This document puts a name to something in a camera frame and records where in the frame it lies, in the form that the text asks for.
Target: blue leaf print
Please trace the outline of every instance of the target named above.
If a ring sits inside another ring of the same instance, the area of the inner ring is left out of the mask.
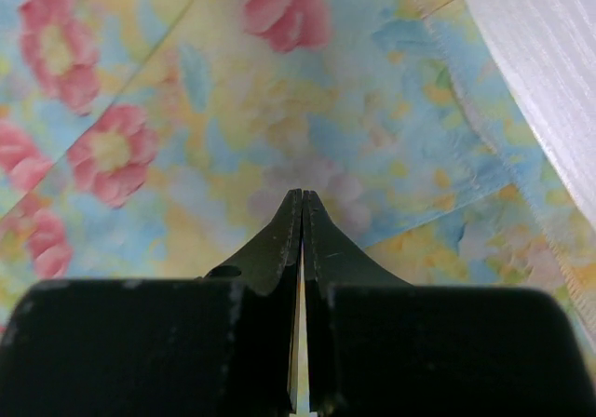
[[[151,43],[159,42],[162,37],[168,32],[166,24],[159,19],[151,1],[141,0],[139,2],[139,26],[141,27],[142,36]]]
[[[209,183],[196,170],[179,168],[169,186],[172,198],[210,227],[218,247],[234,251],[246,241],[246,229],[229,223],[227,205],[211,197]]]
[[[420,20],[393,20],[372,34],[373,42],[384,52],[412,52],[434,56],[437,49],[427,27]]]
[[[0,0],[0,32],[16,28],[18,21],[17,11],[5,1]]]
[[[308,138],[312,146],[323,156],[347,166],[359,156],[362,145],[368,140],[363,131],[353,133],[319,114],[308,114]]]
[[[120,19],[114,15],[106,15],[103,21],[100,43],[102,67],[117,68],[130,65],[130,55],[122,43]]]
[[[202,113],[207,108],[211,92],[209,65],[190,45],[180,45],[179,52],[180,67],[188,98],[195,111]]]
[[[470,261],[467,267],[469,280],[474,285],[491,285],[501,280],[485,261]]]
[[[274,149],[264,140],[257,140],[244,152],[244,158],[259,166],[272,166],[281,164],[284,160],[283,153]]]
[[[207,125],[205,148],[211,157],[211,170],[218,173],[232,173],[238,170],[241,155],[234,152],[225,141],[217,119],[211,119]]]

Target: pink flower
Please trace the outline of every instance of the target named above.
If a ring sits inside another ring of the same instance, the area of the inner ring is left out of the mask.
[[[157,135],[133,105],[108,108],[67,152],[77,189],[113,208],[141,188],[156,155]]]
[[[27,248],[34,259],[35,273],[44,279],[64,276],[73,258],[64,223],[51,210],[42,208],[33,215],[33,224]]]
[[[331,38],[324,0],[241,0],[241,5],[244,31],[268,40],[276,52],[321,49]]]
[[[19,245],[15,248],[17,251],[26,247],[39,277],[62,277],[66,274],[73,258],[66,228],[61,218],[36,193],[25,195],[0,221],[0,240],[7,233],[14,233],[16,239],[11,245]]]
[[[23,191],[33,189],[52,167],[31,137],[8,121],[0,121],[0,168],[15,187]]]
[[[73,14],[73,0],[25,0],[20,50],[47,96],[89,114],[100,91],[99,51],[91,30]]]

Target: pastel floral cloth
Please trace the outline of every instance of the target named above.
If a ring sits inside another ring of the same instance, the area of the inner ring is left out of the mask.
[[[0,0],[0,168],[5,322],[204,275],[302,187],[410,282],[548,291],[596,374],[596,235],[462,0]]]

